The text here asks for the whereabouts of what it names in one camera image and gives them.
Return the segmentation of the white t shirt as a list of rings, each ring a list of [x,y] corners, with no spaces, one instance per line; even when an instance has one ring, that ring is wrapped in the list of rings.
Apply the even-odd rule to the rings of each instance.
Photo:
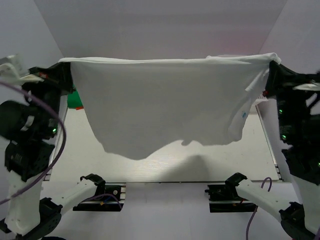
[[[274,52],[201,59],[65,57],[90,127],[107,153],[142,160],[175,141],[241,140]]]

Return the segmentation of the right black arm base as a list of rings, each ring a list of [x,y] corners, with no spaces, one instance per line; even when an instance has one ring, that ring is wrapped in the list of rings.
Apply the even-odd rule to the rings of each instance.
[[[256,205],[231,192],[225,184],[211,184],[204,192],[208,195],[210,213],[253,213]]]

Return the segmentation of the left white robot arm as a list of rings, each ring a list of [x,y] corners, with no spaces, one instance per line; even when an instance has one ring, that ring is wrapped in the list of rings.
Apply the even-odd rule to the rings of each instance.
[[[87,199],[103,198],[105,181],[89,174],[61,196],[41,197],[42,182],[56,163],[49,140],[65,128],[59,118],[60,100],[75,90],[70,64],[26,69],[17,55],[10,55],[0,61],[0,76],[2,85],[25,99],[23,104],[8,100],[0,106],[0,135],[9,141],[4,155],[8,212],[0,228],[18,240],[42,240],[67,211]]]

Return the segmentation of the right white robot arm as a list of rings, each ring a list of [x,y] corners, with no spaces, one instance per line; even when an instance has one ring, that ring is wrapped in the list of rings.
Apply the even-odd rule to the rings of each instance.
[[[263,96],[275,99],[280,140],[301,203],[285,200],[235,173],[225,181],[226,195],[248,200],[272,215],[294,240],[320,238],[320,74],[296,73],[271,61]]]

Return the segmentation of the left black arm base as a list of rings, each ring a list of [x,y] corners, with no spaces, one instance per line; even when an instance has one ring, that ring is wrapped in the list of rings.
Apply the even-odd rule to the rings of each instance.
[[[106,183],[104,191],[96,192],[91,200],[73,207],[74,212],[120,212],[125,202],[126,185],[124,183]]]

